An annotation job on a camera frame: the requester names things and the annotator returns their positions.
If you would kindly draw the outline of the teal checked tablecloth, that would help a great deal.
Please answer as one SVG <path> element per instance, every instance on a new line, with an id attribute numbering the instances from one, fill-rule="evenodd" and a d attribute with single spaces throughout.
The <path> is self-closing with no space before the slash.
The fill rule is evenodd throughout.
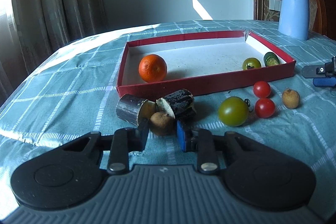
<path id="1" fill-rule="evenodd" d="M 115 108 L 117 72 L 127 42 L 224 30 L 250 30 L 295 59 L 294 76 L 270 85 L 274 116 L 252 115 L 236 132 L 309 165 L 317 178 L 309 205 L 321 217 L 331 216 L 335 212 L 335 89 L 315 87 L 302 77 L 301 69 L 328 62 L 335 55 L 335 42 L 314 32 L 306 41 L 292 39 L 270 21 L 192 20 L 78 40 L 54 53 L 19 85 L 1 107 L 1 217 L 17 208 L 10 178 L 20 164 L 90 131 L 109 135 L 126 126 Z M 282 102 L 287 88 L 300 95 L 296 109 Z"/>

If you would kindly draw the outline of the small green tomato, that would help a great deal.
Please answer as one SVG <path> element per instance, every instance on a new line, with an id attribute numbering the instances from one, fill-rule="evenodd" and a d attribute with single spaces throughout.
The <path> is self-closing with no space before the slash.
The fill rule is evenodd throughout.
<path id="1" fill-rule="evenodd" d="M 249 69 L 258 69 L 261 68 L 260 61 L 255 57 L 249 57 L 243 61 L 242 69 L 244 71 Z"/>

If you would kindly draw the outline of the red cherry tomato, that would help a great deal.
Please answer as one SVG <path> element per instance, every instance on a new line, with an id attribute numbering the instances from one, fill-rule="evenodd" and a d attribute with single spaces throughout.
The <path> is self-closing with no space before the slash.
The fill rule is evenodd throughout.
<path id="1" fill-rule="evenodd" d="M 276 106 L 269 98 L 260 98 L 255 103 L 255 113 L 259 118 L 269 118 L 276 110 Z"/>
<path id="2" fill-rule="evenodd" d="M 271 87 L 265 81 L 258 81 L 253 85 L 253 93 L 258 98 L 267 98 L 271 94 Z"/>

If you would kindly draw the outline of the red cardboard tray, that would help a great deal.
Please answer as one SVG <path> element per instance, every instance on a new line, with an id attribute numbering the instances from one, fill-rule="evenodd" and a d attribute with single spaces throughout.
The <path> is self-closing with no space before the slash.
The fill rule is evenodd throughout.
<path id="1" fill-rule="evenodd" d="M 266 67 L 263 57 L 267 52 L 275 53 L 280 65 Z M 146 83 L 139 76 L 139 62 L 149 54 L 167 63 L 163 81 Z M 244 71 L 243 61 L 249 57 L 257 58 L 261 68 Z M 199 96 L 292 77 L 294 67 L 293 57 L 252 31 L 168 35 L 126 43 L 116 86 L 119 96 L 132 94 L 149 100 L 179 89 Z"/>

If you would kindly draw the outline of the green cucumber piece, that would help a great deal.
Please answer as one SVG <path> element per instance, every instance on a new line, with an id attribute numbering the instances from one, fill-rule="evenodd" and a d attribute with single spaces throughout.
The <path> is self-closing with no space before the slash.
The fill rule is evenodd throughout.
<path id="1" fill-rule="evenodd" d="M 280 65 L 280 60 L 278 59 L 277 55 L 273 52 L 267 52 L 264 55 L 263 60 L 266 67 Z"/>

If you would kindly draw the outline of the dark sugarcane piece angled cut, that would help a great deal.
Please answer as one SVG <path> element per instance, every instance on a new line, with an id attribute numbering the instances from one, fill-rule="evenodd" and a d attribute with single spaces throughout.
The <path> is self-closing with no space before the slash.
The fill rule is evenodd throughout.
<path id="1" fill-rule="evenodd" d="M 194 96 L 187 89 L 180 89 L 156 100 L 157 110 L 176 120 L 190 119 L 196 115 Z"/>

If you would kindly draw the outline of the wooden chair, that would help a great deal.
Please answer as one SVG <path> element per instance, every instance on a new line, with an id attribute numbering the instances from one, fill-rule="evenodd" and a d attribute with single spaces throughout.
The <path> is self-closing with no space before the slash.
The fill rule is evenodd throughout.
<path id="1" fill-rule="evenodd" d="M 316 3 L 313 31 L 335 40 L 336 0 L 316 0 Z"/>

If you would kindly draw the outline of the blue electric kettle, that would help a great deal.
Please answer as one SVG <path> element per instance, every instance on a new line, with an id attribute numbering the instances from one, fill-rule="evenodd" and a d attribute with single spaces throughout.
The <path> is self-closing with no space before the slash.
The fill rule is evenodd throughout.
<path id="1" fill-rule="evenodd" d="M 278 31 L 298 40 L 307 40 L 309 15 L 309 0 L 282 0 Z"/>

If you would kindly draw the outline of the large green tomato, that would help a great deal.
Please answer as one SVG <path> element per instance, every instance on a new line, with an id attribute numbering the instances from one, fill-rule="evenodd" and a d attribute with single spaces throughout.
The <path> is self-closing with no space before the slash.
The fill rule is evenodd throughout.
<path id="1" fill-rule="evenodd" d="M 225 99 L 218 109 L 219 120 L 227 126 L 237 127 L 246 122 L 249 105 L 240 97 Z"/>

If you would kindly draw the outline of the white wall switch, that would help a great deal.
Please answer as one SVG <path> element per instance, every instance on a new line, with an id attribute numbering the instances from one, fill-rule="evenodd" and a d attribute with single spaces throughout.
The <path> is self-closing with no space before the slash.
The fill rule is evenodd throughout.
<path id="1" fill-rule="evenodd" d="M 281 11 L 282 0 L 269 0 L 269 9 L 273 11 Z"/>

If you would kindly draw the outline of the orange mandarin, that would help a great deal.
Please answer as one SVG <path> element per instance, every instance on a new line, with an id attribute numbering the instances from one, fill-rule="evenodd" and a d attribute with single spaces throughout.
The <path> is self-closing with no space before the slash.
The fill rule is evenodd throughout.
<path id="1" fill-rule="evenodd" d="M 146 83 L 162 81 L 167 75 L 167 64 L 159 55 L 146 55 L 139 62 L 138 74 Z"/>

